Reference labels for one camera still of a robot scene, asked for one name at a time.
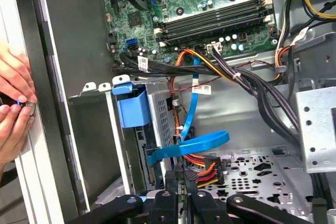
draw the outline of fingernail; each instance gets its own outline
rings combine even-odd
[[[25,106],[23,109],[22,109],[22,114],[25,114],[25,115],[29,115],[30,114],[30,107],[28,106]]]
[[[2,105],[2,106],[0,106],[0,111],[2,112],[2,113],[8,113],[8,111],[9,111],[9,106],[8,105]]]
[[[27,98],[24,95],[20,95],[18,100],[19,100],[19,102],[26,102]]]
[[[23,54],[23,51],[16,47],[10,47],[9,52],[14,56],[19,56]]]
[[[30,102],[37,102],[37,97],[36,97],[36,95],[33,94],[28,100]]]
[[[17,113],[17,112],[19,112],[21,110],[21,106],[17,105],[17,104],[14,104],[14,105],[12,105],[11,110],[13,112]]]

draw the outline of red wire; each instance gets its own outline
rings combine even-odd
[[[210,82],[212,82],[212,81],[214,81],[214,80],[219,79],[220,77],[221,77],[221,76],[218,76],[218,77],[216,77],[216,78],[214,78],[214,79],[212,79],[212,80],[210,80],[210,81],[205,81],[205,82],[199,83],[199,84],[197,84],[197,85],[190,86],[190,87],[188,87],[188,88],[183,88],[183,89],[175,90],[175,91],[172,92],[172,94],[174,94],[174,93],[176,93],[176,92],[180,92],[180,91],[186,91],[186,90],[188,90],[188,89],[192,89],[192,88],[194,88],[194,87],[198,87],[198,86],[200,86],[200,85],[204,85],[204,84],[210,83]]]
[[[184,155],[184,158],[189,160],[191,163],[199,163],[199,164],[202,164],[202,165],[205,164],[203,161],[198,161],[198,160],[192,159],[191,157],[189,157],[187,155]]]
[[[198,182],[208,181],[208,180],[212,179],[213,177],[215,177],[216,174],[217,174],[216,172],[213,172],[213,173],[211,173],[209,176],[207,176],[205,178],[199,178],[199,179],[197,179],[196,182],[198,183]]]

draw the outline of zip tie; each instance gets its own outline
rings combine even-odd
[[[240,77],[241,74],[240,73],[235,73],[233,76],[232,76],[232,79],[235,80],[237,77]]]

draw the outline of sata port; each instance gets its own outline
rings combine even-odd
[[[145,139],[144,136],[143,136],[143,132],[142,131],[137,132],[137,135],[138,135],[138,140],[139,141]]]

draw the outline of finger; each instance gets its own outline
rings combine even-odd
[[[0,92],[15,101],[26,102],[27,98],[17,89],[13,88],[4,78],[0,77]]]
[[[10,111],[10,107],[8,105],[0,106],[0,122],[2,122],[3,119],[5,119],[9,111]]]
[[[27,81],[2,60],[0,60],[0,69],[1,77],[8,81],[18,91],[20,91],[26,98],[30,98],[34,95],[34,92],[29,87]]]
[[[34,88],[34,83],[27,67],[9,52],[2,54],[2,60],[11,68],[18,72],[28,83],[31,89]]]
[[[28,131],[30,130],[30,127],[32,126],[34,122],[34,117],[31,116],[29,119],[28,119],[28,122],[26,124],[26,127],[23,131],[23,134],[22,134],[22,137],[21,139],[19,140],[19,142],[15,145],[14,149],[20,151],[22,149],[22,146],[24,145],[24,143],[26,142],[26,139],[27,139],[27,135],[28,135]]]
[[[12,131],[2,148],[12,150],[23,136],[23,132],[27,126],[29,119],[30,107],[25,106],[21,109],[20,114],[12,128]]]
[[[29,59],[22,50],[16,47],[10,47],[9,52],[26,66],[30,74],[32,73],[32,70],[30,68]]]
[[[15,119],[21,110],[21,106],[14,104],[11,106],[11,110],[6,115],[5,119],[0,123],[0,147],[6,142],[11,130],[13,128]]]

